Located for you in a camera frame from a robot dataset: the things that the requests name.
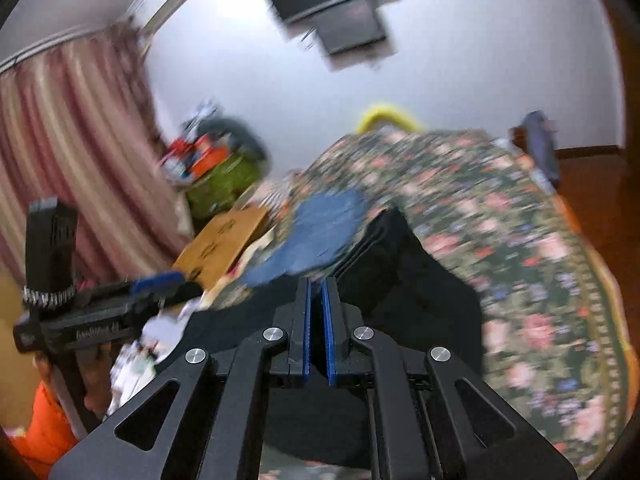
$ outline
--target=striped curtain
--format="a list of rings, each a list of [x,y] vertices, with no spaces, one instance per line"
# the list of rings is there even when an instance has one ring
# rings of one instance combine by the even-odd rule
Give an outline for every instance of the striped curtain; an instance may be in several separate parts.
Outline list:
[[[0,270],[24,282],[26,211],[49,196],[78,210],[80,276],[105,283],[170,267],[186,240],[177,195],[154,170],[165,149],[125,25],[1,74]]]

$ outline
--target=wooden floor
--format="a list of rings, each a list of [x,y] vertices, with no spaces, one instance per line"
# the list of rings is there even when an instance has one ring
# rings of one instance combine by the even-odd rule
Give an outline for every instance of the wooden floor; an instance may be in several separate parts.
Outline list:
[[[618,280],[631,342],[640,354],[640,186],[619,155],[560,160],[559,192]]]

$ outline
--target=cardboard box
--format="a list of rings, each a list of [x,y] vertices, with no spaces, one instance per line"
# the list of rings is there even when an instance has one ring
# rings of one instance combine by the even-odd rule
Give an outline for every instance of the cardboard box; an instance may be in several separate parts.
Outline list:
[[[211,219],[174,263],[190,280],[210,290],[263,232],[268,209],[248,207]]]

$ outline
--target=orange sleeve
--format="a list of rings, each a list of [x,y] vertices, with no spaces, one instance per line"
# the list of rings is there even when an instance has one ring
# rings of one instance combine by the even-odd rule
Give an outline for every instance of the orange sleeve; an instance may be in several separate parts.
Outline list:
[[[12,444],[38,478],[46,480],[54,463],[77,443],[62,407],[40,383],[29,429],[25,436],[12,438]]]

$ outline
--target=bed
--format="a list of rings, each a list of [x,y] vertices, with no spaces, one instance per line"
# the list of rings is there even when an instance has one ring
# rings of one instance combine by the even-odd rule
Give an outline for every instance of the bed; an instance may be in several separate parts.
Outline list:
[[[399,206],[424,249],[476,289],[484,380],[586,478],[635,408],[638,359],[617,283],[530,158],[481,130],[343,137],[297,178],[272,244],[252,263],[287,237],[297,204],[349,187],[371,204],[353,244],[380,210]],[[232,283],[214,308],[250,293]],[[369,477],[267,446],[260,471],[263,480]]]

